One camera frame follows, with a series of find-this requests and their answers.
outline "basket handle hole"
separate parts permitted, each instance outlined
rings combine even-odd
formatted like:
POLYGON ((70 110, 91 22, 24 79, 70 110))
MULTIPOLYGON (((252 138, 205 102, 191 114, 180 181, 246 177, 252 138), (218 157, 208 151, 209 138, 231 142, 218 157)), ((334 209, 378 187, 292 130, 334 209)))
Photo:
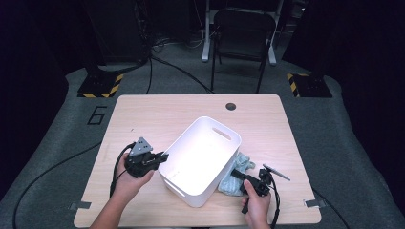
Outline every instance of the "basket handle hole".
POLYGON ((214 132, 216 132, 218 135, 221 135, 221 136, 223 136, 224 138, 226 138, 226 139, 228 139, 228 140, 232 140, 232 138, 230 137, 230 135, 225 134, 224 132, 218 130, 217 128, 214 127, 214 128, 212 128, 212 130, 213 130, 214 132))

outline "small gray bracket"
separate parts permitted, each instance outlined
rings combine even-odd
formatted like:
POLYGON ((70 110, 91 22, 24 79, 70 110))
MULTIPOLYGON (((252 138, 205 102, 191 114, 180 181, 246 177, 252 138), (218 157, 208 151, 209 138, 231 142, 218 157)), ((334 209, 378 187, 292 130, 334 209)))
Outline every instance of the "small gray bracket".
POLYGON ((317 208, 323 208, 328 206, 328 204, 325 202, 324 199, 317 200, 317 199, 312 199, 312 200, 304 200, 304 204, 310 208, 310 207, 317 207, 317 208))
POLYGON ((79 208, 89 209, 89 208, 90 208, 90 205, 92 205, 91 202, 83 202, 83 201, 74 202, 74 203, 72 203, 71 206, 69 207, 69 210, 77 211, 77 209, 79 209, 79 208))
POLYGON ((149 145, 145 138, 140 137, 137 144, 135 144, 134 148, 132 148, 131 152, 129 153, 129 156, 142 155, 151 151, 153 151, 152 146, 149 145))

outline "yellow and black hazard tape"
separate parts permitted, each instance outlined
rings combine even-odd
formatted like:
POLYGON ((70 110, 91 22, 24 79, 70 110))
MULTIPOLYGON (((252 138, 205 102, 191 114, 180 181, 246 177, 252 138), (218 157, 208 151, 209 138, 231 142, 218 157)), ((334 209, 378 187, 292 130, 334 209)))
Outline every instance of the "yellow and black hazard tape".
MULTIPOLYGON (((307 74, 296 74, 296 75, 300 75, 300 76, 308 76, 307 74)), ((294 82, 294 74, 292 73, 288 73, 287 74, 287 79, 289 82, 289 86, 291 87, 292 93, 294 94, 294 97, 300 97, 300 92, 298 92, 298 88, 297 85, 294 82)))
POLYGON ((107 94, 77 94, 77 97, 88 97, 88 98, 95 98, 95 97, 113 97, 119 87, 119 83, 121 83, 122 78, 124 77, 123 74, 120 74, 117 79, 116 82, 114 83, 113 88, 111 89, 111 91, 107 94))

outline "chair leg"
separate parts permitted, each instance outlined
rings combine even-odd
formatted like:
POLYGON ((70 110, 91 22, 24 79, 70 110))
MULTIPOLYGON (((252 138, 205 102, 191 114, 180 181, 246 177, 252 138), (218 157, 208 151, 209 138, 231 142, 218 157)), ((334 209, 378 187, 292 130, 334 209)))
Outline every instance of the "chair leg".
POLYGON ((259 90, 260 90, 260 85, 262 83, 263 73, 265 72, 266 60, 264 62, 262 61, 260 66, 261 66, 261 70, 260 70, 259 82, 257 83, 256 94, 258 94, 259 90))
POLYGON ((211 70, 211 91, 214 90, 214 72, 215 72, 215 50, 212 54, 212 70, 211 70))

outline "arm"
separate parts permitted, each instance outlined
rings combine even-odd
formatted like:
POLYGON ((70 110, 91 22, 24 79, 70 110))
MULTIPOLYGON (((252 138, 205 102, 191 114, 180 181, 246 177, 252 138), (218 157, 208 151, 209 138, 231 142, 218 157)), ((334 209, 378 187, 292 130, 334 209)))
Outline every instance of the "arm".
MULTIPOLYGON (((128 154, 123 155, 119 161, 116 177, 125 171, 126 157, 128 154)), ((144 177, 135 178, 126 172, 123 173, 117 180, 116 190, 90 228, 118 228, 119 220, 126 205, 134 198, 140 188, 152 178, 153 174, 154 171, 149 171, 144 177)))
MULTIPOLYGON (((267 212, 271 202, 271 194, 264 197, 259 197, 248 179, 244 180, 244 186, 249 195, 248 209, 245 215, 245 220, 252 229, 268 229, 270 226, 267 223, 267 212)), ((242 200, 242 205, 245 205, 247 198, 242 200)))

